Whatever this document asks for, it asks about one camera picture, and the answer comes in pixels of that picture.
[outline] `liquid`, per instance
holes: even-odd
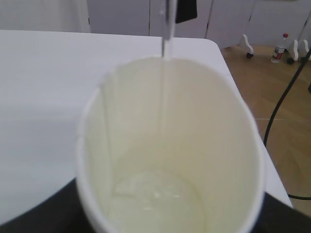
[[[119,233],[203,233],[205,214],[195,188],[168,171],[154,169],[116,185],[109,220]]]
[[[165,0],[165,9],[163,13],[162,23],[162,58],[165,61],[171,59],[172,38],[175,33],[175,18],[176,18],[176,0]]]

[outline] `paper cup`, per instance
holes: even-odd
[[[77,184],[99,232],[247,233],[264,195],[255,121],[226,80],[189,60],[132,61],[83,112]]]

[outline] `black wire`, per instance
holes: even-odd
[[[276,117],[276,113],[277,113],[278,109],[280,108],[282,102],[284,101],[285,97],[287,96],[288,92],[290,91],[291,87],[293,86],[293,84],[297,80],[297,78],[298,78],[300,72],[302,71],[303,67],[308,62],[310,56],[311,56],[311,49],[307,53],[306,57],[304,59],[302,59],[301,65],[299,66],[298,70],[296,71],[295,75],[293,76],[292,80],[288,84],[286,90],[284,91],[283,95],[281,96],[280,100],[277,102],[276,107],[275,107],[275,109],[272,112],[272,115],[271,115],[270,120],[269,120],[269,124],[267,126],[266,133],[264,135],[263,144],[264,144],[265,147],[267,147],[269,131],[270,131],[270,128],[272,126],[273,120]],[[290,198],[294,198],[294,199],[298,199],[298,200],[311,200],[311,197],[299,197],[299,196],[294,196],[294,195],[291,195],[291,194],[288,194],[288,196]]]
[[[298,200],[311,200],[311,197],[299,197],[299,196],[294,196],[294,195],[291,195],[291,194],[288,194],[288,196],[290,198],[294,198],[294,199],[298,199]]]

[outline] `water bottle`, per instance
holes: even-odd
[[[273,63],[279,63],[280,62],[282,55],[286,49],[285,45],[286,45],[287,37],[288,37],[287,33],[283,34],[282,41],[279,42],[279,44],[276,46],[276,48],[274,50],[274,53],[273,53],[272,58],[271,58],[271,62],[273,62]]]

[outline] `water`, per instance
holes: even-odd
[[[109,220],[119,233],[205,232],[205,213],[195,188],[161,169],[139,172],[117,184]]]
[[[176,19],[176,0],[164,0],[165,9],[162,12],[164,15],[162,23],[162,58],[165,61],[171,59],[172,42],[175,33],[175,19]]]
[[[176,0],[165,0],[163,20],[159,142],[165,131],[167,108],[166,67],[169,66],[175,28]],[[165,161],[165,154],[154,158]],[[137,154],[125,156],[135,160]],[[204,233],[206,216],[203,204],[194,186],[182,177],[163,169],[139,169],[138,160],[133,174],[128,162],[115,171],[117,179],[110,201],[109,220],[119,233]]]

